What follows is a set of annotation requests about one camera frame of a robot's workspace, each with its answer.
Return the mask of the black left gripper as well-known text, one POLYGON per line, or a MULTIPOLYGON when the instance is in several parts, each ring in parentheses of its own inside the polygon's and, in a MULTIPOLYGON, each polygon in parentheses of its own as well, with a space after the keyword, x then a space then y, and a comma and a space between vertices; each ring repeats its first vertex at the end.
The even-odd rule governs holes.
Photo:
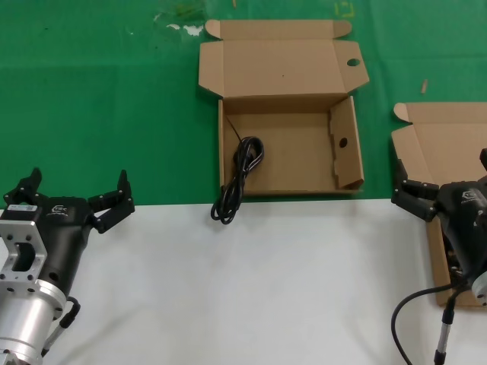
POLYGON ((36 226, 46 248, 46 259, 39 279, 55 285, 68 297, 81 256, 93 228, 105 233, 135 212, 127 172, 121 170, 116 190, 88 200, 51 197, 38 192, 42 181, 39 168, 19 180, 4 194, 6 205, 37 205, 41 208, 36 226))

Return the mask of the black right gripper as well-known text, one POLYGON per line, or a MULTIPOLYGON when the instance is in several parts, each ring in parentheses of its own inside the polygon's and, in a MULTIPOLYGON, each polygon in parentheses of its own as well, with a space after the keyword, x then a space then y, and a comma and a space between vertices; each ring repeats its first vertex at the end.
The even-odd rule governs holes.
MULTIPOLYGON (((479 159, 487 170, 487 148, 482 149, 479 159)), ((486 268, 486 183, 483 180, 452 182, 440 188, 409 179, 402 160, 398 159, 391 202, 425 222, 431 222, 437 215, 468 282, 473 283, 482 274, 486 268)))

